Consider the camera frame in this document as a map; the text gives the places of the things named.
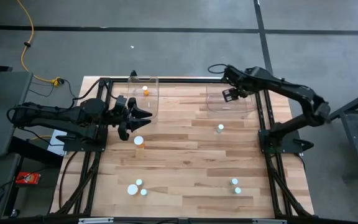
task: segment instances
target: yellow cable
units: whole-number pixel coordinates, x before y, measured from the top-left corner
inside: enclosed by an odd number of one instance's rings
[[[41,138],[52,138],[52,136],[40,136]],[[40,139],[38,137],[32,138],[30,140],[36,140],[36,139]]]
[[[31,44],[31,40],[34,36],[34,25],[32,23],[32,19],[30,17],[30,14],[29,12],[27,12],[27,10],[25,9],[25,7],[23,6],[23,4],[20,2],[20,0],[17,0],[17,3],[19,3],[20,7],[23,9],[23,11],[26,13],[27,17],[29,18],[29,21],[30,21],[30,24],[31,24],[31,36],[30,36],[30,39],[27,41],[27,43]],[[23,52],[22,52],[22,56],[21,56],[21,62],[22,62],[22,66],[23,68],[29,72],[29,69],[24,65],[24,54],[25,52],[27,51],[27,46],[24,47],[23,49]],[[44,81],[44,82],[49,82],[49,83],[52,83],[53,85],[55,86],[59,86],[59,82],[57,82],[57,80],[59,79],[59,77],[57,77],[56,79],[53,79],[53,80],[47,80],[47,79],[44,79],[44,78],[40,78],[36,75],[34,75],[34,78],[38,79],[38,80],[41,80],[41,81]]]

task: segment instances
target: gray floor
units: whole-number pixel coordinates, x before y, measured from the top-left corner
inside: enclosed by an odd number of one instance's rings
[[[37,25],[111,27],[192,27],[255,29],[253,0],[23,0]],[[358,30],[358,1],[260,0],[266,29]],[[0,1],[0,24],[27,25],[15,0]],[[28,31],[0,30],[0,65],[23,68],[20,54]],[[358,36],[268,35],[274,74],[312,87],[338,109],[358,96]],[[158,32],[36,32],[25,63],[36,75],[63,77],[79,92],[85,75],[210,76],[206,67],[230,63],[239,68],[262,66],[258,34]],[[48,87],[31,89],[48,93]],[[68,106],[67,86],[51,97],[29,93],[27,100]],[[293,115],[300,107],[291,102]],[[52,131],[34,128],[40,134]],[[305,153],[306,175],[315,213],[324,218],[358,221],[358,182],[341,176],[358,171],[356,154],[348,146],[339,121],[303,128],[301,137],[314,142]],[[26,133],[17,133],[22,138]],[[46,213],[48,197],[22,192],[25,215]]]

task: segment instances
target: gray desk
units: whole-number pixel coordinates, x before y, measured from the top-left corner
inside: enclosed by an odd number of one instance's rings
[[[6,111],[24,102],[31,79],[30,72],[0,72],[0,156],[7,153],[14,132]]]
[[[0,72],[0,185],[13,180],[21,158],[18,154],[7,154],[14,128],[6,118],[6,111],[24,102],[31,79],[29,72]],[[11,188],[12,185],[5,186],[5,195],[0,202],[0,218]]]

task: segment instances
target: wooden table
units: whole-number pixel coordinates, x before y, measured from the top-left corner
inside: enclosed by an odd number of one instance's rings
[[[98,78],[84,77],[80,95]],[[221,84],[160,83],[158,115],[151,124],[130,133],[128,141],[121,141],[116,128],[109,128],[92,216],[273,217],[265,159],[257,138],[257,111],[211,111],[206,105],[207,86],[209,92],[222,88]],[[126,83],[114,84],[113,95],[126,96],[127,89]],[[95,97],[96,92],[97,88],[88,98]],[[287,98],[276,93],[270,93],[270,98],[275,120],[289,120],[291,112]],[[219,124],[224,125],[220,134],[216,132]],[[143,136],[144,148],[135,146],[136,136]],[[69,156],[63,161],[61,173]],[[68,166],[62,190],[63,203],[78,185],[83,156],[79,152]],[[282,156],[290,190],[302,206],[313,213],[300,159],[289,154]],[[239,195],[233,194],[234,187],[229,184],[233,177],[239,180],[238,186],[242,189]],[[127,187],[136,179],[144,181],[143,188],[149,191],[147,196],[128,195]],[[51,212],[58,209],[59,187],[57,185]],[[278,197],[284,211],[280,190]]]

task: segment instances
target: white bottle cap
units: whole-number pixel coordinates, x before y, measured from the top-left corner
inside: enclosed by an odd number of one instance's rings
[[[236,188],[234,189],[234,193],[236,193],[236,194],[241,193],[241,188],[236,187]]]
[[[134,143],[137,146],[140,146],[141,144],[143,144],[143,137],[142,136],[136,136],[134,139]]]
[[[129,195],[135,195],[137,193],[137,186],[134,184],[131,184],[128,186],[128,194]]]
[[[136,185],[140,186],[143,184],[143,180],[142,179],[137,179],[136,180]]]
[[[238,183],[239,183],[239,180],[237,180],[237,178],[231,179],[231,184],[236,185]]]
[[[143,196],[147,195],[147,190],[146,190],[146,189],[142,189],[142,190],[140,191],[140,194],[143,195]]]

